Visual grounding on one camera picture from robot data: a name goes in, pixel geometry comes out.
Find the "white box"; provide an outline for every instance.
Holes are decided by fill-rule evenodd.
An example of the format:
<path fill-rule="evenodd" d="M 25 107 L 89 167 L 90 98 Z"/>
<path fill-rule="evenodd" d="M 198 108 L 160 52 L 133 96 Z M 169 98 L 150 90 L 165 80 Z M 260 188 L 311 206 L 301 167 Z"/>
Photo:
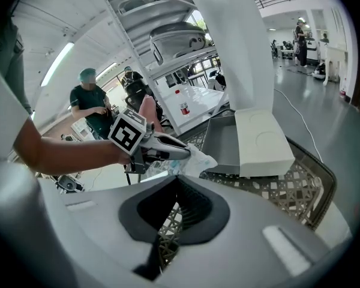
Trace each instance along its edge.
<path fill-rule="evenodd" d="M 271 112 L 235 112 L 239 139 L 240 177 L 284 175 L 295 158 Z"/>
<path fill-rule="evenodd" d="M 145 117 L 126 108 L 116 118 L 110 129 L 108 139 L 128 155 L 133 155 L 145 134 Z"/>

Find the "white pillar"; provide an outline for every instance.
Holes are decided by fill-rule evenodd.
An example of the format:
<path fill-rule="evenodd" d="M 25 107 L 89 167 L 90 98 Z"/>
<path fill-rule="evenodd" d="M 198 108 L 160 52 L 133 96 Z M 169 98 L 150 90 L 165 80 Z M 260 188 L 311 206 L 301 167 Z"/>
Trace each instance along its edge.
<path fill-rule="evenodd" d="M 326 25 L 326 30 L 328 31 L 329 43 L 332 47 L 337 47 L 338 35 L 337 28 L 335 23 L 335 17 L 332 13 L 330 6 L 323 9 L 324 21 Z"/>
<path fill-rule="evenodd" d="M 208 26 L 223 66 L 231 108 L 272 110 L 274 69 L 254 0 L 193 0 Z"/>
<path fill-rule="evenodd" d="M 312 37 L 318 42 L 320 40 L 320 36 L 317 34 L 316 23 L 314 21 L 313 13 L 311 9 L 307 10 L 308 16 L 308 25 L 311 27 Z"/>

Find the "gray floor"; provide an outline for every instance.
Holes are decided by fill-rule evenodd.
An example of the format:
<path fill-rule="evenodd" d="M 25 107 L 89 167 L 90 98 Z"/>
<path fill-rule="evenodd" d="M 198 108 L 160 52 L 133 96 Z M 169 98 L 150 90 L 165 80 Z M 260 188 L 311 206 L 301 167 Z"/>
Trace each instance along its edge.
<path fill-rule="evenodd" d="M 294 73 L 309 74 L 314 68 L 281 59 L 274 60 L 274 67 L 275 88 L 303 115 L 324 163 L 336 175 L 334 202 L 354 233 L 360 221 L 360 112 L 339 97 L 338 84 L 323 86 L 320 80 Z M 286 136 L 317 155 L 300 116 L 276 91 L 273 113 Z"/>

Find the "white shelf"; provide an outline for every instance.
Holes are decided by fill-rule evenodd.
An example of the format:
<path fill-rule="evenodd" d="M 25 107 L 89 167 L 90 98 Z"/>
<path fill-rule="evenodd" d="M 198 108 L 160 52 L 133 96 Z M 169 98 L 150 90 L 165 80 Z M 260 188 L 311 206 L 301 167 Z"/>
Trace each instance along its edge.
<path fill-rule="evenodd" d="M 177 89 L 181 91 L 187 100 L 188 108 L 190 110 L 188 115 L 183 115 L 181 113 L 175 94 Z M 205 120 L 203 119 L 203 116 L 212 112 L 216 108 L 223 95 L 223 92 L 215 91 L 213 89 L 205 89 L 189 85 L 175 85 L 162 96 L 173 120 L 176 122 L 176 125 L 181 128 L 177 134 L 181 134 L 192 128 L 192 126 L 196 126 L 203 122 Z M 193 123 L 192 126 L 189 126 L 186 130 L 184 130 L 184 126 L 187 126 L 190 123 Z"/>
<path fill-rule="evenodd" d="M 153 70 L 151 70 L 149 72 L 149 75 L 151 76 L 153 81 L 156 81 L 161 77 L 174 73 L 176 70 L 179 70 L 180 68 L 186 66 L 187 64 L 191 64 L 194 61 L 200 60 L 210 55 L 214 55 L 216 53 L 217 51 L 215 46 L 206 47 L 198 51 L 180 56 L 167 63 L 161 64 L 159 67 L 156 67 Z"/>

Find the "floor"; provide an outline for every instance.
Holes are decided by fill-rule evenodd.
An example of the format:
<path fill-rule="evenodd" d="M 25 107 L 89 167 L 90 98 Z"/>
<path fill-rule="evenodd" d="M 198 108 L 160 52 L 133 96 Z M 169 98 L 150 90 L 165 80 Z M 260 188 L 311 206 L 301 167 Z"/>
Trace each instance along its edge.
<path fill-rule="evenodd" d="M 137 175 L 130 174 L 131 184 L 137 183 Z M 128 185 L 124 167 L 121 164 L 111 164 L 99 169 L 82 172 L 79 181 L 84 184 L 85 191 L 99 191 L 119 188 Z"/>
<path fill-rule="evenodd" d="M 313 67 L 296 67 L 281 59 L 274 60 L 274 67 L 275 88 L 303 115 L 323 162 L 337 178 L 334 203 L 354 234 L 360 221 L 360 112 L 340 98 L 338 84 L 323 86 L 307 76 Z M 273 114 L 286 136 L 317 155 L 301 117 L 278 92 Z"/>

